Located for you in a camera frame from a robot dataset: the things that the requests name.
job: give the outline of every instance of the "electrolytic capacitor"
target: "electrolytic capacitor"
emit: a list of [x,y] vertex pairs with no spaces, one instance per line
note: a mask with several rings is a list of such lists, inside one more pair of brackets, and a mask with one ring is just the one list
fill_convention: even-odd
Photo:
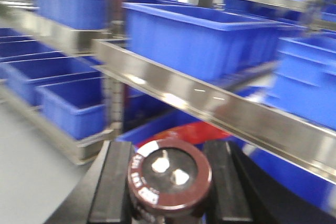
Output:
[[175,138],[145,144],[132,157],[128,169],[135,211],[154,224],[199,223],[211,179],[204,154]]

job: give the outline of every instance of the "shelving rack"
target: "shelving rack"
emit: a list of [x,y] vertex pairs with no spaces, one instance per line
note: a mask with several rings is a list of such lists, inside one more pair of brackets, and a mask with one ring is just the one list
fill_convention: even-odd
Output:
[[[305,12],[315,0],[249,1]],[[72,56],[77,56],[74,52],[88,52],[87,48],[81,49],[82,45],[86,45],[91,39],[104,37],[104,31],[92,33],[73,31],[36,14],[5,5],[0,5],[0,12],[2,23],[33,35]],[[335,131],[238,97],[223,89],[228,89],[228,85],[219,88],[197,80],[118,47],[110,40],[97,40],[95,47],[97,57],[105,62],[105,65],[98,69],[106,75],[106,101],[110,108],[108,117],[111,121],[110,136],[110,133],[119,134],[122,129],[123,94],[120,90],[125,83],[336,183],[336,157],[333,154],[336,151]],[[261,69],[266,73],[272,67]],[[244,76],[246,81],[257,74]],[[114,93],[114,100],[120,101],[119,103],[111,103],[109,97],[111,93]],[[17,107],[20,111],[27,109]]]
[[306,0],[306,1],[294,1],[294,0],[248,0],[260,4],[276,6],[287,8],[290,10],[296,10],[298,12],[306,12],[315,0]]

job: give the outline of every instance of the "plastic storage bin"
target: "plastic storage bin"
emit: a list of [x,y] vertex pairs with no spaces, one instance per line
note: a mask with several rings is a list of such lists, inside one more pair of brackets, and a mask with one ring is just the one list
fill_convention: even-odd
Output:
[[65,57],[64,54],[60,52],[41,52],[38,54],[31,55],[20,55],[11,57],[0,57],[0,79],[7,79],[8,75],[2,62],[12,62],[12,61],[23,61],[23,60],[34,60],[34,59],[49,59],[49,58],[60,58]]
[[41,44],[37,40],[0,43],[0,58],[52,52],[54,49]]
[[75,58],[3,63],[6,85],[32,106],[40,105],[35,88],[41,85],[99,77],[89,64]]
[[224,0],[225,10],[239,11],[243,13],[250,13],[253,7],[253,2],[247,0]]
[[274,51],[280,23],[213,9],[124,3],[129,49],[210,81],[245,68]]
[[97,30],[106,24],[106,0],[37,0],[38,13],[74,29]]
[[124,103],[124,131],[133,129],[143,121],[162,114],[170,110],[172,107],[160,100],[151,97],[139,90],[128,88],[126,89],[127,99]]
[[127,0],[130,3],[143,3],[143,4],[160,4],[160,5],[185,5],[193,6],[189,3],[182,3],[177,0]]
[[321,19],[336,22],[336,5],[327,6],[321,13]]
[[61,52],[40,52],[37,54],[19,55],[10,57],[0,57],[0,62],[22,61],[22,60],[35,60],[35,59],[48,59],[66,57]]
[[102,79],[92,78],[37,88],[42,114],[77,140],[101,132],[105,125]]
[[0,28],[0,43],[1,42],[13,42],[13,41],[23,41],[31,40],[31,36],[24,36],[23,34],[10,29],[10,28]]
[[283,39],[280,52],[282,62],[265,103],[336,129],[336,39]]
[[182,111],[174,110],[150,123],[126,132],[116,138],[116,141],[130,141],[134,145],[141,145],[147,138],[170,128],[199,121],[197,118]]
[[23,36],[23,34],[11,28],[0,28],[0,38],[13,36]]

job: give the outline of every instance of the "stainless steel shelf rail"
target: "stainless steel shelf rail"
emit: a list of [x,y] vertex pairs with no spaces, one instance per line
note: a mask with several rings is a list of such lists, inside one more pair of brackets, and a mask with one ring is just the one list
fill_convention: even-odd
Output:
[[313,0],[295,1],[295,0],[248,0],[256,3],[283,7],[298,12],[305,12],[313,2]]
[[105,30],[76,30],[36,13],[1,3],[0,21],[70,55],[92,53],[92,40],[107,37]]
[[336,184],[336,132],[247,101],[104,40],[97,54],[107,76],[229,131]]

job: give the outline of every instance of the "storage shelf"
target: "storage shelf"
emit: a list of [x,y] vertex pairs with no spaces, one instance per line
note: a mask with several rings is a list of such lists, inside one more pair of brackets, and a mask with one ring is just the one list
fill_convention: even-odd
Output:
[[99,153],[102,143],[107,139],[111,130],[105,130],[96,135],[77,141],[48,122],[39,112],[37,107],[31,107],[14,95],[5,87],[4,81],[0,82],[0,100],[8,103],[46,135],[50,143],[57,147],[67,158],[76,165],[83,165],[93,161]]
[[97,40],[104,74],[336,183],[336,132]]
[[256,3],[283,7],[298,12],[305,12],[313,0],[307,1],[294,1],[294,0],[248,0]]
[[76,30],[1,3],[0,22],[70,55],[92,53],[92,40],[107,37],[105,30]]
[[329,29],[336,31],[336,22],[315,19],[310,25],[312,30]]

